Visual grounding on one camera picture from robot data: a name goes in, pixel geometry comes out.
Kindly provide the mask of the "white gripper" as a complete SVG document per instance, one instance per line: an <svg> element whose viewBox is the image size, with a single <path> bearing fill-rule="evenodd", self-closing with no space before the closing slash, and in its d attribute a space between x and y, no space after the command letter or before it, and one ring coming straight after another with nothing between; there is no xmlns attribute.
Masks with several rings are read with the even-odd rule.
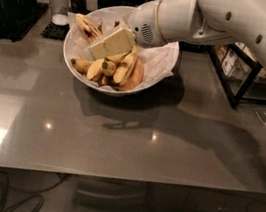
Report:
<svg viewBox="0 0 266 212"><path fill-rule="evenodd" d="M158 21L161 2L162 0L154 0L134 7L123 17L129 28L114 28L102 38L92 42L89 45L91 56L98 60L126 54L131 51L136 41L141 46L153 48L167 44L160 31Z"/></svg>

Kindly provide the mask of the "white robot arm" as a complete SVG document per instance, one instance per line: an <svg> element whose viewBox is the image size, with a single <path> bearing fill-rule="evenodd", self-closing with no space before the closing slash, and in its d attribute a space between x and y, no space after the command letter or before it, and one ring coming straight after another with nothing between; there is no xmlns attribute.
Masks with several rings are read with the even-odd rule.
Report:
<svg viewBox="0 0 266 212"><path fill-rule="evenodd" d="M154 0L123 17L141 46L242 42L266 69L266 0Z"/></svg>

